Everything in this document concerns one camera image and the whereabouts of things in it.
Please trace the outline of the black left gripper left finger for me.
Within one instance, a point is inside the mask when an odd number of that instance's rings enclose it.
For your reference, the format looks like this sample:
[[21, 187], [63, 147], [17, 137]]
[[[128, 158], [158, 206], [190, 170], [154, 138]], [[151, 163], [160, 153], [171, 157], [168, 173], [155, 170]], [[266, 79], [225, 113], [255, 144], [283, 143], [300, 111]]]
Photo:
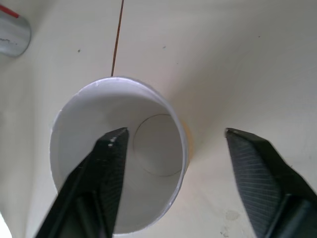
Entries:
[[69, 174], [35, 238], [112, 238], [119, 210], [129, 131], [100, 137]]

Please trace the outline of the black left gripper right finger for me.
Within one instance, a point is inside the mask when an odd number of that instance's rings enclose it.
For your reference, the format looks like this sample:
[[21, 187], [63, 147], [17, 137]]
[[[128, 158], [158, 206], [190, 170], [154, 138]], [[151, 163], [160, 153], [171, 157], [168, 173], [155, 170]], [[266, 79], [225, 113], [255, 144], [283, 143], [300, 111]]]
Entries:
[[237, 189], [256, 238], [317, 238], [317, 193], [271, 143], [227, 128]]

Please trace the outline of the white paper cup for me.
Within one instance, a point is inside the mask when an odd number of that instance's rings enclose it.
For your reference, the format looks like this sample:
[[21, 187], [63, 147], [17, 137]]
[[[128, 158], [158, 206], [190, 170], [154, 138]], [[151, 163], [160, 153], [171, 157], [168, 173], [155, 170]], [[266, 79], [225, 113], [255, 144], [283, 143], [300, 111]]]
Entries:
[[129, 131], [123, 191], [114, 233], [139, 232], [170, 209], [192, 158], [189, 131], [152, 87], [126, 77], [97, 80], [58, 113], [50, 163], [56, 189], [109, 131]]

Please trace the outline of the grey metal tube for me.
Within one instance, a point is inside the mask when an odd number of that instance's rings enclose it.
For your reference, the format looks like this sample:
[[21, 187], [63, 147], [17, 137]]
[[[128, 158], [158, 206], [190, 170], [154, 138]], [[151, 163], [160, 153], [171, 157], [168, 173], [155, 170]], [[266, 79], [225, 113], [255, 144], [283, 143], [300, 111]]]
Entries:
[[18, 57], [28, 48], [32, 37], [27, 19], [0, 4], [0, 53]]

